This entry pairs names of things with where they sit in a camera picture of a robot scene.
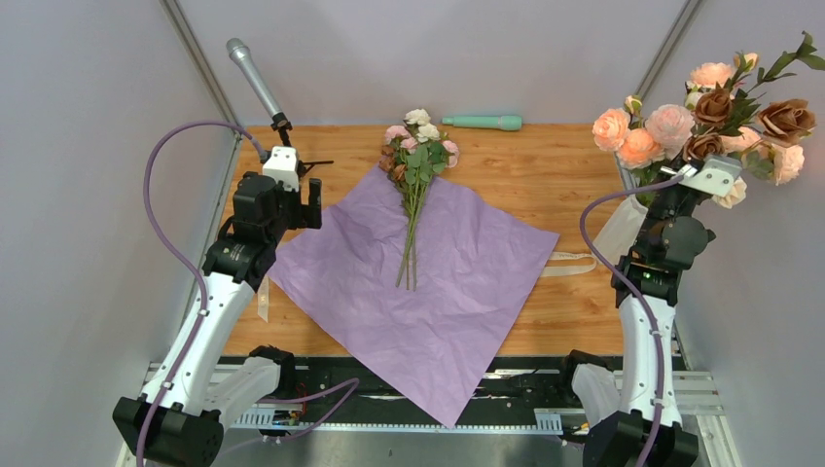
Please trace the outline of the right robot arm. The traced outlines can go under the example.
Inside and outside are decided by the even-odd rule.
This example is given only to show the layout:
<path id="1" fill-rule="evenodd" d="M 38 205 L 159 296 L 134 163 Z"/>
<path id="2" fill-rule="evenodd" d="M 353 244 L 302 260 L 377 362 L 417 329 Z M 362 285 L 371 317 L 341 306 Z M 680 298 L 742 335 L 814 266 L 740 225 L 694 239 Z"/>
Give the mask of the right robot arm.
<path id="1" fill-rule="evenodd" d="M 623 373 L 574 350 L 556 378 L 568 406 L 582 405 L 586 466 L 692 466 L 699 439 L 677 408 L 670 354 L 682 273 L 715 237 L 694 218 L 707 198 L 679 178 L 647 186 L 654 199 L 626 255 L 608 268 L 623 328 Z"/>

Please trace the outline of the brown rose stem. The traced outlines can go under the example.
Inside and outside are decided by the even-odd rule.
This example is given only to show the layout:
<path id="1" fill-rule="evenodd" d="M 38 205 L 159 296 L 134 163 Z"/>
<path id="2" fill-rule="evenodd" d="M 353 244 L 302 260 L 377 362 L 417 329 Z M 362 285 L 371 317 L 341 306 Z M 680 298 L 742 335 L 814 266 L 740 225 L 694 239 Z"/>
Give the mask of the brown rose stem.
<path id="1" fill-rule="evenodd" d="M 802 35 L 797 49 L 781 53 L 768 68 L 759 64 L 757 54 L 739 52 L 733 63 L 708 62 L 690 73 L 685 85 L 686 106 L 695 126 L 681 150 L 684 161 L 725 154 L 724 140 L 742 136 L 753 125 L 761 132 L 754 142 L 737 150 L 741 155 L 771 144 L 788 148 L 811 134 L 817 120 L 805 99 L 763 105 L 762 96 L 756 93 L 763 85 L 793 77 L 787 68 L 795 62 L 813 71 L 824 69 L 824 57 L 817 53 L 813 36 L 806 31 Z"/>

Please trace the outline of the pink flower bouquet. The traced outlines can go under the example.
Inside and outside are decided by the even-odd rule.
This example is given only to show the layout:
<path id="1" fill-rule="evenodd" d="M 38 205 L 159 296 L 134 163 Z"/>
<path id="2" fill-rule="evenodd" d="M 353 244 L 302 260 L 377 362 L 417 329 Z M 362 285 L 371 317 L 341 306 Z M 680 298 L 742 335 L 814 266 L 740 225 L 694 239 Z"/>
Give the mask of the pink flower bouquet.
<path id="1" fill-rule="evenodd" d="M 408 219 L 407 235 L 396 285 L 417 289 L 416 233 L 432 182 L 457 165 L 458 146 L 433 123 L 423 108 L 407 112 L 400 125 L 387 128 L 378 167 L 401 195 Z"/>

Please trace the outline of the pink and purple wrapping paper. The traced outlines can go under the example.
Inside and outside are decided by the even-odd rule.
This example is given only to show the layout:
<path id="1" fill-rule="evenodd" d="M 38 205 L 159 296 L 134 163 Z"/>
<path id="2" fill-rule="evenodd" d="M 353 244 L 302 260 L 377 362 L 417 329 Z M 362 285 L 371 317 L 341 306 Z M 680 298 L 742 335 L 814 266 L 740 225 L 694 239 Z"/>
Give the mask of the pink and purple wrapping paper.
<path id="1" fill-rule="evenodd" d="M 277 249 L 273 282 L 329 336 L 427 414 L 453 427 L 558 243 L 435 180 L 400 278 L 408 220 L 385 173 L 370 169 L 322 226 Z"/>

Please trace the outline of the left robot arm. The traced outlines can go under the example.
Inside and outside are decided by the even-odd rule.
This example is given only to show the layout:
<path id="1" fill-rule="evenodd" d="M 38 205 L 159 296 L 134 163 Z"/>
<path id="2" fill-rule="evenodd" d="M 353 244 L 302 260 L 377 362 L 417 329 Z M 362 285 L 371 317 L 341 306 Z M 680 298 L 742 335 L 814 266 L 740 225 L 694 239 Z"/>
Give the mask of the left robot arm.
<path id="1" fill-rule="evenodd" d="M 170 351 L 136 398 L 123 397 L 113 420 L 138 465 L 209 466 L 232 424 L 265 395 L 290 400 L 296 373 L 270 353 L 253 355 L 212 384 L 222 351 L 253 301 L 289 230 L 322 225 L 322 182 L 308 181 L 308 202 L 282 180 L 247 172 L 233 195 L 233 214 L 196 273 L 198 297 Z"/>

